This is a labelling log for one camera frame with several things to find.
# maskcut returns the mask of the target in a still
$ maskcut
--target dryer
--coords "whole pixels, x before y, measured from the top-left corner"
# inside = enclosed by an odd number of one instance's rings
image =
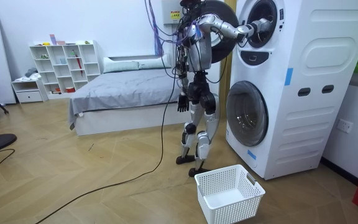
[[[358,60],[358,1],[238,0],[226,139],[264,179],[317,168]]]

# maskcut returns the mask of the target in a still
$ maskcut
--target white bed frame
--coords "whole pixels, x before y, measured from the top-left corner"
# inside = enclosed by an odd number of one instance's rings
[[[79,114],[75,124],[78,136],[161,126],[165,105],[142,106],[114,110],[89,111]],[[170,103],[164,125],[190,122],[190,112],[179,113]]]

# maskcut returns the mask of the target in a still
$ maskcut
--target robot leg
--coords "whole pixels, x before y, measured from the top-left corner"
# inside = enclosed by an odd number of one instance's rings
[[[196,137],[197,126],[200,123],[203,111],[204,109],[201,107],[200,103],[190,103],[191,123],[185,123],[185,130],[181,135],[181,156],[178,156],[176,160],[178,165],[186,162],[193,162],[195,160],[195,157],[189,156],[188,153],[194,138]]]
[[[219,110],[219,96],[209,93],[210,96],[214,98],[214,108],[206,108],[204,113],[206,131],[201,131],[197,134],[198,143],[195,154],[196,167],[189,170],[189,176],[194,177],[196,174],[200,174],[206,171],[207,169],[203,168],[204,161],[208,157],[209,150],[211,149],[211,142],[218,130],[219,119],[220,119],[220,110]]]

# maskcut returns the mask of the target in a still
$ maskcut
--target drawer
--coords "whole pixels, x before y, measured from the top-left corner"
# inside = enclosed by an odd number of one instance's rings
[[[39,91],[21,92],[21,93],[16,93],[16,95],[21,103],[43,101],[41,97],[41,93]]]

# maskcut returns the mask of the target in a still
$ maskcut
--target plastic basket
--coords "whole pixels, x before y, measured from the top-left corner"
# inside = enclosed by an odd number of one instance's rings
[[[265,190],[242,165],[195,175],[198,202],[209,224],[254,217]]]

